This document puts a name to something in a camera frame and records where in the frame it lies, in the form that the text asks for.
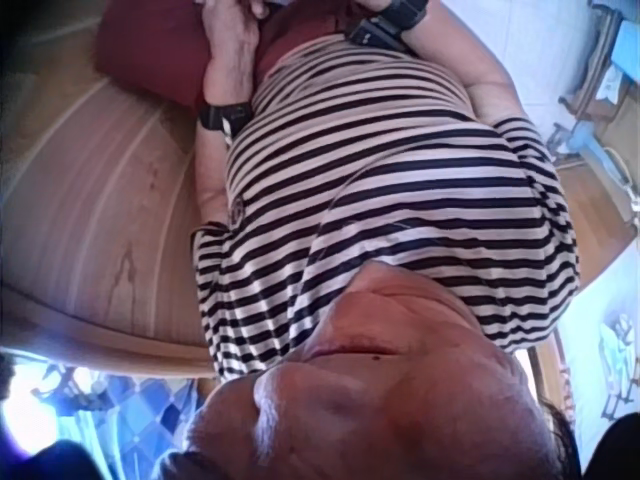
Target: red cushion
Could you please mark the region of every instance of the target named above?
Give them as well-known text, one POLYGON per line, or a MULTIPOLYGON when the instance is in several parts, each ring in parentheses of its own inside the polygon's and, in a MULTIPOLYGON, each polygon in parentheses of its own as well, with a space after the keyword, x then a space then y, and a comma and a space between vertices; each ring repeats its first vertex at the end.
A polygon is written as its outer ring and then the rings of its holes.
POLYGON ((194 109, 209 57, 193 0, 110 0, 96 39, 98 70, 194 109))

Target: lip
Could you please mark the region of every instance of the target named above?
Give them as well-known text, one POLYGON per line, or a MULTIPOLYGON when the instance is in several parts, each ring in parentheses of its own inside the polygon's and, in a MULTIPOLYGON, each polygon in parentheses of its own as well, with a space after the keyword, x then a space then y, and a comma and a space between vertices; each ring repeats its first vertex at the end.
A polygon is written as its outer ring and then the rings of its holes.
POLYGON ((361 354, 361 355, 399 355, 400 352, 382 345, 373 345, 369 342, 355 341, 334 345, 318 345, 303 355, 302 361, 309 362, 316 358, 328 357, 337 354, 361 354))

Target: shirt button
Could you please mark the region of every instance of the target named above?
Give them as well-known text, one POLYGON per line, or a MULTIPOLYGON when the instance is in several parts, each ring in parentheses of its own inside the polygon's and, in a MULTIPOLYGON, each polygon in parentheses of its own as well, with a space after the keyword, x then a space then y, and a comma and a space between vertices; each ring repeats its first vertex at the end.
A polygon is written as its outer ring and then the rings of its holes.
POLYGON ((236 197, 231 203, 231 228, 236 229, 244 220, 244 202, 242 197, 236 197))

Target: hair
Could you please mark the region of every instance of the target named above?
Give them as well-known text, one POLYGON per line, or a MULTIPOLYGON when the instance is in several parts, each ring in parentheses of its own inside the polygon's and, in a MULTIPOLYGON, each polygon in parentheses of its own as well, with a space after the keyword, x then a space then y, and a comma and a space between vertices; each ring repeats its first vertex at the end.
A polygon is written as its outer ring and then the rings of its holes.
POLYGON ((551 402, 540 399, 542 410, 548 415, 552 424, 552 434, 558 451, 560 470, 555 480, 580 480, 582 468, 578 455, 578 444, 567 417, 551 402))

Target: black and white striped shirt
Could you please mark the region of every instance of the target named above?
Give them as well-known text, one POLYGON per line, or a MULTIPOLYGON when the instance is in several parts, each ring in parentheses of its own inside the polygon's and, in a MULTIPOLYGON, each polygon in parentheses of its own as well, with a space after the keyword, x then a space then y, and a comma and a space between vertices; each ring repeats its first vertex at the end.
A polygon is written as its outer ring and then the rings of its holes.
POLYGON ((578 290, 576 241, 531 122, 484 125, 445 69, 333 35, 283 58, 229 152, 230 225, 193 236, 222 380, 307 339, 368 260, 424 274, 511 352, 578 290))

